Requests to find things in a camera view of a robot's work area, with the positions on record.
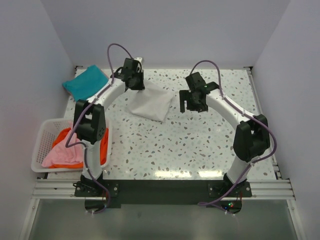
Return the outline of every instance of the white cloth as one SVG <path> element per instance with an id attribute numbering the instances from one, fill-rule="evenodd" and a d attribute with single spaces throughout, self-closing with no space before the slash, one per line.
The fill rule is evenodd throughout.
<path id="1" fill-rule="evenodd" d="M 127 105 L 131 114 L 147 119 L 164 122 L 169 110 L 171 99 L 175 96 L 171 90 L 148 81 L 143 81 L 145 89 L 138 91 L 132 102 Z"/>

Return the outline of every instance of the laundry basket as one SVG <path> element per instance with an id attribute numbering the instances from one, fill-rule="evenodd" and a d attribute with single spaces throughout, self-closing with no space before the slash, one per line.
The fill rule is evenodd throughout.
<path id="1" fill-rule="evenodd" d="M 63 129 L 67 129 L 72 124 L 72 119 L 56 118 L 49 119 L 42 123 L 38 136 L 35 142 L 35 146 L 32 154 L 31 169 L 36 173 L 50 173 L 50 172 L 67 172 L 67 171 L 78 171 L 82 168 L 47 168 L 42 167 L 42 162 L 47 154 L 52 149 L 52 144 Z M 111 148 L 112 148 L 112 124 L 111 121 L 106 118 L 106 127 L 109 129 L 108 132 L 108 147 L 106 153 L 106 162 L 101 165 L 105 167 L 110 159 Z"/>

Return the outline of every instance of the teal towel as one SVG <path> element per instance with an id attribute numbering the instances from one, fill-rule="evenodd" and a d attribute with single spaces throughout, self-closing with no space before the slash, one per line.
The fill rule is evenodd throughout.
<path id="1" fill-rule="evenodd" d="M 107 76 L 96 65 L 92 65 L 79 76 L 62 83 L 62 85 L 74 97 L 74 100 L 78 101 L 79 99 L 87 100 L 92 97 L 107 82 Z"/>

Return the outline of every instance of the gray wall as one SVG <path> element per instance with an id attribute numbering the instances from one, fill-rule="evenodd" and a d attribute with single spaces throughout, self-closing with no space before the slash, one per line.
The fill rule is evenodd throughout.
<path id="1" fill-rule="evenodd" d="M 309 239 L 320 239 L 320 1 L 292 0 L 253 68 Z"/>
<path id="2" fill-rule="evenodd" d="M 123 44 L 146 67 L 253 66 L 290 0 L 42 0 L 76 65 L 107 66 Z M 113 51 L 112 61 L 125 54 Z"/>
<path id="3" fill-rule="evenodd" d="M 39 0 L 0 2 L 0 239 L 19 237 L 42 121 L 61 117 L 73 65 Z"/>

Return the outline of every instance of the terrazzo tabletop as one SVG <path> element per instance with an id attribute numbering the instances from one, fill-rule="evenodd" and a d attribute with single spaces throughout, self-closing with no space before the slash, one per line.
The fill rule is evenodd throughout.
<path id="1" fill-rule="evenodd" d="M 78 69 L 76 76 L 84 69 Z M 198 70 L 204 80 L 218 83 L 216 70 Z M 111 71 L 103 72 L 110 76 Z M 215 110 L 180 113 L 179 90 L 187 90 L 189 69 L 144 69 L 144 78 L 173 91 L 165 122 L 132 115 L 128 90 L 105 111 L 112 121 L 112 151 L 103 169 L 105 179 L 208 180 L 222 179 L 234 160 L 235 131 Z M 246 110 L 259 114 L 246 70 L 221 70 L 224 92 Z M 75 101 L 69 98 L 65 118 L 73 119 Z M 51 172 L 48 179 L 79 179 L 81 171 Z M 249 180 L 275 180 L 272 160 L 257 163 Z"/>

